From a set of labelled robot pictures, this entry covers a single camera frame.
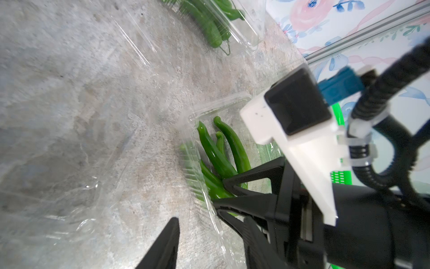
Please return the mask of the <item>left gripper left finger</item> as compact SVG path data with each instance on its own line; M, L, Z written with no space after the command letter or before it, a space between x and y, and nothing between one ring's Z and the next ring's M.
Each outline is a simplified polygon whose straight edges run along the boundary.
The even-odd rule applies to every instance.
M179 219L172 217L135 269L175 269L179 238Z

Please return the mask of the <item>bright green plastic basket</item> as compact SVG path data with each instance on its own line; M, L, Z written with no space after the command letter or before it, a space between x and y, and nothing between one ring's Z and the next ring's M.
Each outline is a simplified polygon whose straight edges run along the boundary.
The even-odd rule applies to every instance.
M331 108L333 110L334 116L335 116L336 121L338 123L339 130L344 131L345 121L344 121L344 116L343 116L342 109L341 109L339 103L332 105ZM338 155L342 154L341 155L341 158L342 158L346 154L346 146L338 145L336 153ZM340 168L344 168L342 166L342 159L341 158L339 160ZM352 185L351 171L349 171L349 170L335 170L335 171L331 172L330 176L331 176L331 181L333 183Z

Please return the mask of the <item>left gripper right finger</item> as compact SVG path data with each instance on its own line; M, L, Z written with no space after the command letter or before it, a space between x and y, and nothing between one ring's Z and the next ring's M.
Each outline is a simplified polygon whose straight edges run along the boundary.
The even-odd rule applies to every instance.
M256 222L246 217L243 229L244 251L248 269L285 269Z

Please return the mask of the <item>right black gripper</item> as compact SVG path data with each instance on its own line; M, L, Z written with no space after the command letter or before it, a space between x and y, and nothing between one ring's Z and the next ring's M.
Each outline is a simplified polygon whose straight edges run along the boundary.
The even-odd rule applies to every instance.
M271 194L250 191L242 183L268 178ZM430 266L430 213L395 191L333 184L337 222L322 213L300 187L286 158L279 157L223 180L238 196L213 201L217 216L242 238L252 218L269 234L281 259L301 269L331 263L345 269L427 269Z

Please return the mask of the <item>clear pepper container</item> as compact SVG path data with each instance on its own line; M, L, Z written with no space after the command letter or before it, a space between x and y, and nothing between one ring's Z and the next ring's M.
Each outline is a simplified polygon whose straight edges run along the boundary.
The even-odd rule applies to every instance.
M160 1L1 2L1 267L92 240L172 90Z
M264 39L265 1L161 1L207 45L226 56L254 54Z
M243 122L240 111L252 99L246 92L224 97L188 109L179 130L183 171L194 197L201 223L218 244L228 269L244 269L242 238L216 213L212 201L231 197L222 186L225 178L236 176L278 157L275 142L259 145Z

